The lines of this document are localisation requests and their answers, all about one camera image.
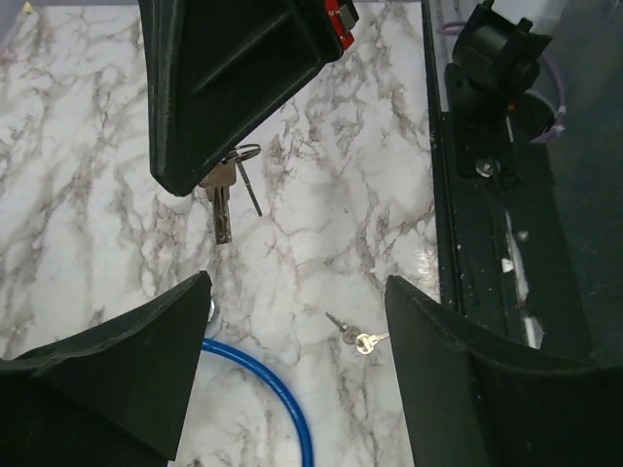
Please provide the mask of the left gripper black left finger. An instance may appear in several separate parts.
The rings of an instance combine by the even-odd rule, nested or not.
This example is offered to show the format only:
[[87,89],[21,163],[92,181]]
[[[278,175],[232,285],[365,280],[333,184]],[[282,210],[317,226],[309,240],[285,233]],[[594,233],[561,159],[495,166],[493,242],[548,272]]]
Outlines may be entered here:
[[199,363],[211,281],[1,363],[4,466],[165,466]]

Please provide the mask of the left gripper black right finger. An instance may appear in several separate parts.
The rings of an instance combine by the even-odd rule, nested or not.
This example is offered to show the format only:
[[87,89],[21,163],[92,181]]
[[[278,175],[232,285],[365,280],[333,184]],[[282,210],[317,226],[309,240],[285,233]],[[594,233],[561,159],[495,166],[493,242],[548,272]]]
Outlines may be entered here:
[[406,279],[385,312],[418,466],[618,466],[622,369],[509,341]]

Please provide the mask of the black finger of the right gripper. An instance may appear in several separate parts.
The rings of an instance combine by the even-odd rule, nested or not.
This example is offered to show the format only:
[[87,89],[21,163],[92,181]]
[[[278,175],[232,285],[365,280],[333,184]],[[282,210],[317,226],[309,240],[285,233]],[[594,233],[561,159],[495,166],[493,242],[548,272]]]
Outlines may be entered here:
[[344,53],[322,1],[142,1],[150,171],[190,194]]

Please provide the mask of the blue cable lock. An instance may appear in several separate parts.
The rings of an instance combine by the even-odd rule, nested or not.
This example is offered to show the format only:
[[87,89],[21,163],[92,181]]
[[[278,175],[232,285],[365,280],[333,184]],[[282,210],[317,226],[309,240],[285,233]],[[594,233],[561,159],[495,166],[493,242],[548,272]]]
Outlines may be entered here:
[[287,385],[278,377],[278,375],[276,375],[263,363],[253,358],[251,355],[211,338],[203,339],[202,350],[236,363],[254,374],[268,387],[270,387],[289,413],[293,426],[296,429],[301,451],[302,465],[314,466],[313,442],[309,425],[296,397],[288,389]]

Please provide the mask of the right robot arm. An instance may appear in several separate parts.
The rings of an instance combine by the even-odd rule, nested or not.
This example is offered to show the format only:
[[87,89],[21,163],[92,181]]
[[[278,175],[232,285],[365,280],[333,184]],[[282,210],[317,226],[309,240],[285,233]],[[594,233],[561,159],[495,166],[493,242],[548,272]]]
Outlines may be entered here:
[[[184,197],[250,132],[352,45],[350,1],[143,1],[149,167]],[[539,73],[550,43],[533,16],[475,6],[452,53],[458,107],[475,125],[501,119]]]

